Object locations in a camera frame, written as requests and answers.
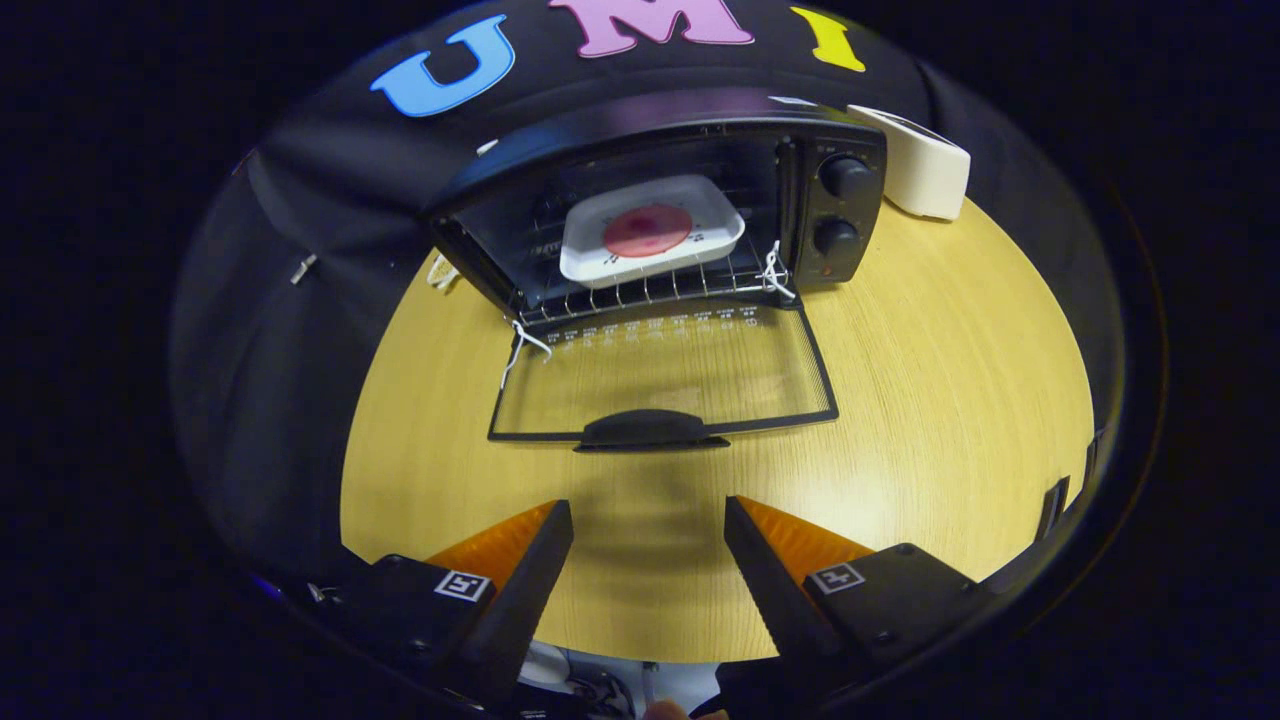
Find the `letter m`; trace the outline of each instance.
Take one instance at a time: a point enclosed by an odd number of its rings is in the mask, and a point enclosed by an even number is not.
[[[675,35],[676,19],[681,15],[689,26],[681,37],[690,42],[748,45],[755,41],[739,27],[723,0],[550,0],[548,6],[568,8],[577,18],[586,37],[586,44],[577,49],[582,58],[603,58],[635,47],[636,38],[618,32],[618,23],[664,44]]]

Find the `black knob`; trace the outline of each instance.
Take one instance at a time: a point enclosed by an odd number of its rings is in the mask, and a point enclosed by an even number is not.
[[[813,233],[813,246],[835,263],[855,255],[860,245],[858,229],[845,220],[827,220]]]
[[[864,192],[876,191],[879,184],[876,173],[854,158],[832,158],[818,172],[822,187],[844,200],[852,201]]]

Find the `wooden table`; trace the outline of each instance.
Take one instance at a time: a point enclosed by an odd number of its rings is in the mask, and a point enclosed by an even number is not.
[[[804,295],[838,420],[719,450],[489,442],[511,327],[463,281],[428,286],[429,265],[356,409],[343,542],[369,561],[428,557],[568,498],[575,542],[539,641],[664,662],[776,655],[722,539],[727,495],[876,550],[910,541],[982,579],[1030,543],[1059,478],[1079,491],[1093,428],[1079,348],[1039,274],[972,202],[954,223],[886,204],[854,281]]]

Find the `white cable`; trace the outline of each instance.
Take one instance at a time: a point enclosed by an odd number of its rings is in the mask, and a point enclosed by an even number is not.
[[[782,268],[781,273],[778,272],[778,251],[781,250],[781,246],[782,241],[773,241],[773,250],[769,250],[769,254],[764,256],[764,272],[755,277],[764,279],[764,292],[773,292],[776,290],[782,295],[786,295],[787,299],[795,300],[796,293],[782,287],[782,283],[778,282],[778,275],[782,275],[782,279],[786,281],[786,278],[791,274],[786,268]]]
[[[520,360],[520,351],[525,347],[526,340],[530,343],[541,347],[547,352],[547,357],[543,357],[543,364],[552,359],[552,348],[548,347],[545,342],[525,332],[525,325],[521,325],[517,320],[512,320],[511,327],[515,328],[516,334],[520,336],[520,342],[516,343],[516,351],[511,354],[511,363],[507,363],[507,369],[502,372],[502,384],[498,386],[498,389],[507,388],[507,375],[511,374],[511,369],[516,366],[516,360]]]

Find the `red circle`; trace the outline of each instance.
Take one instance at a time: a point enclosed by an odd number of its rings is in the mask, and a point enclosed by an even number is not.
[[[620,258],[649,258],[680,245],[694,229],[687,210],[646,205],[622,213],[604,228],[604,247]]]

